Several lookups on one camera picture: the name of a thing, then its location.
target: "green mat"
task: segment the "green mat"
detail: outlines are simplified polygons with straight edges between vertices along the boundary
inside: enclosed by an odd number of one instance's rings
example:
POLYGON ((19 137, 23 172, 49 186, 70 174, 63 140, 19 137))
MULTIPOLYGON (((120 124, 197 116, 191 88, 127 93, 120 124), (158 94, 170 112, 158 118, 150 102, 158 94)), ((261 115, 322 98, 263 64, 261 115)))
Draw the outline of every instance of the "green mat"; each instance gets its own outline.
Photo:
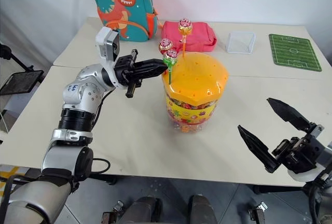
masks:
POLYGON ((270 34, 274 63, 280 66, 322 71, 308 39, 270 34))

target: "pink pencil case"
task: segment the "pink pencil case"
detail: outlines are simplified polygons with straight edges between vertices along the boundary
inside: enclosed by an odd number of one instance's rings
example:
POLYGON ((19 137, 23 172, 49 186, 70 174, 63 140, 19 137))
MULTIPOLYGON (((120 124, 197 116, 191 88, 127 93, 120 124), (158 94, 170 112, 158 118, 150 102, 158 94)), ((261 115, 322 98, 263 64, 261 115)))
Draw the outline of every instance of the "pink pencil case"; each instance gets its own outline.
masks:
MULTIPOLYGON (((182 35, 178 31, 178 22, 166 21, 163 25, 162 38, 168 38, 173 42, 173 48, 177 52, 182 50, 182 35)), ((213 29, 204 22, 193 22, 192 32, 187 36, 186 51, 207 52, 212 51, 217 43, 217 37, 213 29)))

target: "orange lid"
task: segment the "orange lid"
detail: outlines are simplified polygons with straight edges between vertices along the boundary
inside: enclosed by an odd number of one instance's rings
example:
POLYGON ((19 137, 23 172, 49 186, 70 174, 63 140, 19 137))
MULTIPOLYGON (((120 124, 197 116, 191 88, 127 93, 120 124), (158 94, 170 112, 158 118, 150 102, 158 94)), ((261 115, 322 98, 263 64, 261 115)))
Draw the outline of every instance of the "orange lid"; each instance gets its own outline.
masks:
POLYGON ((208 54, 186 52, 178 56, 169 72, 162 75, 167 94, 178 101, 198 106, 219 99, 224 91, 228 72, 215 58, 208 54))

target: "lollipop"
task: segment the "lollipop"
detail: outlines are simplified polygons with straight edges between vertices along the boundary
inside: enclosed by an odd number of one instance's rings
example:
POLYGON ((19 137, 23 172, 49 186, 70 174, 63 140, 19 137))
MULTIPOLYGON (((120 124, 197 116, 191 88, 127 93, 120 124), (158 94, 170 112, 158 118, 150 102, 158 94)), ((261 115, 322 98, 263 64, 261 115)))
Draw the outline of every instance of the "lollipop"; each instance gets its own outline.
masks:
POLYGON ((163 62, 168 66, 169 71, 169 84, 172 79, 172 67, 177 62, 177 52, 174 49, 170 49, 163 54, 163 62))
POLYGON ((163 38, 159 43, 159 51, 161 54, 164 54, 166 51, 170 50, 173 47, 171 40, 163 38))
POLYGON ((178 22, 178 31, 182 34, 182 57, 185 57, 187 35, 191 34, 192 24, 187 18, 183 18, 178 22))

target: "teal backpack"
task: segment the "teal backpack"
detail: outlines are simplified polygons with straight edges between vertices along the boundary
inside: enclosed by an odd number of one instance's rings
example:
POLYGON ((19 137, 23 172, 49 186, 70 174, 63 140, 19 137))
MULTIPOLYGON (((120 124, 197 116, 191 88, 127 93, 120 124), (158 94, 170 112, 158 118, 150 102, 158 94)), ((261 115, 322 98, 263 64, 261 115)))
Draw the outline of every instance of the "teal backpack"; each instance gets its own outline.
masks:
POLYGON ((118 30, 121 40, 147 41, 158 27, 152 0, 95 0, 104 26, 118 30))

